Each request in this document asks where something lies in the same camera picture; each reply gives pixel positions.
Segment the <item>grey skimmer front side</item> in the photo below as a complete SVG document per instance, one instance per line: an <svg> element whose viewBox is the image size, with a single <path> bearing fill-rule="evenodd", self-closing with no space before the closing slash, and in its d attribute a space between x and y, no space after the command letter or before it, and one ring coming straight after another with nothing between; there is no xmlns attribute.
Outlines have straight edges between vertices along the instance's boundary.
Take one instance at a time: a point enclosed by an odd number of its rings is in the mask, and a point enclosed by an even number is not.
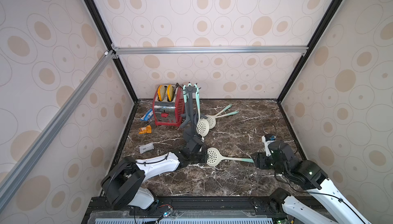
<svg viewBox="0 0 393 224"><path fill-rule="evenodd" d="M182 115L181 115L181 118L184 118L184 121L183 121L183 122L181 123L181 125L179 126L179 129L185 128L186 125L187 125L188 123L191 122L191 117L190 117L190 115L188 115L188 114L182 114Z"/></svg>

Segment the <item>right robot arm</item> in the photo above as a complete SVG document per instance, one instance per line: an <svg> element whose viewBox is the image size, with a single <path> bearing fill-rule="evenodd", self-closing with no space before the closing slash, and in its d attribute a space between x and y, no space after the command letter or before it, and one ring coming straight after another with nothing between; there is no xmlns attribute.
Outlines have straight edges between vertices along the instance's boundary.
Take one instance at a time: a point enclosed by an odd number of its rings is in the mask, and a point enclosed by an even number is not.
<svg viewBox="0 0 393 224"><path fill-rule="evenodd" d="M252 156L259 169L271 169L282 175L289 186L298 185L301 193L308 193L333 216L329 219L306 206L288 191L277 188L268 201L274 214L285 213L304 224L367 224L369 221L344 197L328 174L316 163L300 160L283 141L270 141L265 152Z"/></svg>

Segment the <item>grey utensil rack stand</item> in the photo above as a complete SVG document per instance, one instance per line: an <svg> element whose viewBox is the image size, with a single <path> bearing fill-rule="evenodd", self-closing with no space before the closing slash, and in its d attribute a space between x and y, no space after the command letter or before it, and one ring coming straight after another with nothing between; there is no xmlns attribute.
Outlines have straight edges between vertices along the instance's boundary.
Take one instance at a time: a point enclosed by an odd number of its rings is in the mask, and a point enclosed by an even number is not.
<svg viewBox="0 0 393 224"><path fill-rule="evenodd" d="M196 87L190 82L183 86L183 99L185 107L185 121L180 128L184 128L183 139L188 142L190 139L198 138L201 143L204 143L204 137L197 133L197 126L195 124L195 115L193 111L192 94L196 92Z"/></svg>

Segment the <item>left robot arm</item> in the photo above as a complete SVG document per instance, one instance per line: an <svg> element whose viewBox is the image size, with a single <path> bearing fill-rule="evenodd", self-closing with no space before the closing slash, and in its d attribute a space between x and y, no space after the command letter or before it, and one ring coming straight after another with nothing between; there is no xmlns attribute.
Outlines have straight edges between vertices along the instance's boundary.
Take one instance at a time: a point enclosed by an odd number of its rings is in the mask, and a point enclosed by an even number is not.
<svg viewBox="0 0 393 224"><path fill-rule="evenodd" d="M155 204L152 192L142 184L163 173L174 172L189 164L205 163L207 147L202 136L189 138L181 149L174 149L155 158L135 160L123 158L101 181L107 201L113 210L126 206L148 209Z"/></svg>

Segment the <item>grey skimmer teal handle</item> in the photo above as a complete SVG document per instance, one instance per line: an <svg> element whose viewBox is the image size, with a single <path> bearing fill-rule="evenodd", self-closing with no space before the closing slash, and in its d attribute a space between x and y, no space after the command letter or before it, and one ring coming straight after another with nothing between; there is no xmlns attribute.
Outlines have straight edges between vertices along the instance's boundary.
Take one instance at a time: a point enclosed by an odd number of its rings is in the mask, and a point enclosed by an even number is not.
<svg viewBox="0 0 393 224"><path fill-rule="evenodd" d="M184 99L184 110L185 110L185 113L187 113L186 106L187 106L188 95L186 92L186 85L183 86L183 99Z"/></svg>

